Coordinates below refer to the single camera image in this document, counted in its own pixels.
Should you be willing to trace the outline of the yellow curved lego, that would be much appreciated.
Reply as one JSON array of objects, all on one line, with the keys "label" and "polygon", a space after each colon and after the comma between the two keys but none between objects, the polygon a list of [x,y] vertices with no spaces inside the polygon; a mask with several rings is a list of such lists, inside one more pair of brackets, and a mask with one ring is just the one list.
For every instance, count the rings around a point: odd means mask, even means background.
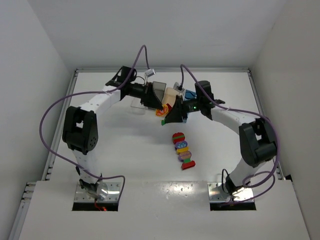
[{"label": "yellow curved lego", "polygon": [[176,149],[176,153],[177,154],[180,154],[180,153],[183,153],[183,152],[188,152],[188,151],[189,151],[189,147],[188,146]]}]

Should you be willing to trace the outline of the purple flower print lego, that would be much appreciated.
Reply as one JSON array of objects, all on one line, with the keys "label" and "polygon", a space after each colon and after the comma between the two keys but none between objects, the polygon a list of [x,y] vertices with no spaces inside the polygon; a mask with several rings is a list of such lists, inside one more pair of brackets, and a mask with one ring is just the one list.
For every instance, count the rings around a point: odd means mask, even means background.
[{"label": "purple flower print lego", "polygon": [[179,142],[176,142],[175,143],[175,149],[183,149],[183,148],[186,148],[188,146],[188,143],[183,140],[183,141],[179,141]]}]

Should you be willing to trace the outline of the yellow orange bird lego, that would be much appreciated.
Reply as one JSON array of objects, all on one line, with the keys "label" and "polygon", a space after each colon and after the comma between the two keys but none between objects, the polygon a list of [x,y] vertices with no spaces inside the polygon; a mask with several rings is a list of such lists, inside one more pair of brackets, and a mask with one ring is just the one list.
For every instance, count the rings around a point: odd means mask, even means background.
[{"label": "yellow orange bird lego", "polygon": [[157,110],[155,111],[155,115],[156,115],[157,117],[165,117],[165,116],[168,114],[168,112],[169,112],[169,107],[168,107],[167,104],[164,104],[164,105],[162,106],[162,109],[157,109]]}]

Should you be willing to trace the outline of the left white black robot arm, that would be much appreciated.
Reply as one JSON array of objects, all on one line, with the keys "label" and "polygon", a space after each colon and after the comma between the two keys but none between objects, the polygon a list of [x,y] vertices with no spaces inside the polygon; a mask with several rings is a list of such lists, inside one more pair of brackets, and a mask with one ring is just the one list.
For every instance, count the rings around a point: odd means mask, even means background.
[{"label": "left white black robot arm", "polygon": [[95,199],[100,199],[106,191],[94,151],[99,140],[98,117],[126,96],[139,99],[146,108],[163,108],[166,83],[145,81],[140,84],[136,82],[137,77],[135,68],[122,66],[100,93],[66,110],[62,140],[75,156],[80,187]]}]

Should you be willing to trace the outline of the red round striped lego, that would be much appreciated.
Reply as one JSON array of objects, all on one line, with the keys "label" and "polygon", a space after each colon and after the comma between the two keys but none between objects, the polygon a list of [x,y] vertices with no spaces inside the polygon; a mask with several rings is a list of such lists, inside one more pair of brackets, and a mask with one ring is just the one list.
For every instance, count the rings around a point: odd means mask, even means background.
[{"label": "red round striped lego", "polygon": [[182,132],[176,132],[172,135],[172,142],[174,145],[184,140],[185,140],[185,135]]}]

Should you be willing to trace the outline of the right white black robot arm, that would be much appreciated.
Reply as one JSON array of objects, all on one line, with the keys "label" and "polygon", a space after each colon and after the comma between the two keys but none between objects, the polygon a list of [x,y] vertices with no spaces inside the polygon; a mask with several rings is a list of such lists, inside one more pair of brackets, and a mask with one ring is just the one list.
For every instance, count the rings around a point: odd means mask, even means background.
[{"label": "right white black robot arm", "polygon": [[259,174],[260,166],[277,155],[278,141],[275,130],[270,121],[258,113],[225,107],[224,101],[214,98],[211,84],[207,80],[195,83],[195,94],[195,98],[188,100],[176,96],[172,109],[161,123],[184,123],[190,113],[200,112],[239,136],[241,160],[226,176],[222,185],[222,189],[231,195],[247,187],[251,178]]}]

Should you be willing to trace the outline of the red sloped lego brick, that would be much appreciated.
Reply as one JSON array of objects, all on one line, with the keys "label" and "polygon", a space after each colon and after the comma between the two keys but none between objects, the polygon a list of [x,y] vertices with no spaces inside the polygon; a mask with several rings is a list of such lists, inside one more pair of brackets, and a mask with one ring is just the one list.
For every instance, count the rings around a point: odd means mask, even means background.
[{"label": "red sloped lego brick", "polygon": [[166,105],[167,105],[168,111],[170,112],[172,110],[172,106],[169,103],[167,103]]}]

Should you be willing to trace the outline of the purple striped oval lego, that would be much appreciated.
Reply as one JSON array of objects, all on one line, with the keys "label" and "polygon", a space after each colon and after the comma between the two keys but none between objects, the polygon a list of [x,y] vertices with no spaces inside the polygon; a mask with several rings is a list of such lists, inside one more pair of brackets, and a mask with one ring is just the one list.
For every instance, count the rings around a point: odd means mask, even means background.
[{"label": "purple striped oval lego", "polygon": [[192,157],[192,153],[190,151],[184,151],[184,152],[180,152],[178,154],[178,160],[180,162],[184,162],[184,161],[186,161],[188,159],[190,160],[191,157]]}]

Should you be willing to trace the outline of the red base lego brick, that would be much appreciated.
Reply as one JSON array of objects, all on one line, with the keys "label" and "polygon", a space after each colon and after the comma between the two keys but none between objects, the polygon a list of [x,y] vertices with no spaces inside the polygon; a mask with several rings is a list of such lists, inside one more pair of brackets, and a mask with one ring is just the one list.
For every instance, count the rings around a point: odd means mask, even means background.
[{"label": "red base lego brick", "polygon": [[186,170],[189,168],[193,168],[196,165],[196,162],[194,160],[191,160],[189,162],[183,162],[181,165],[182,170]]}]

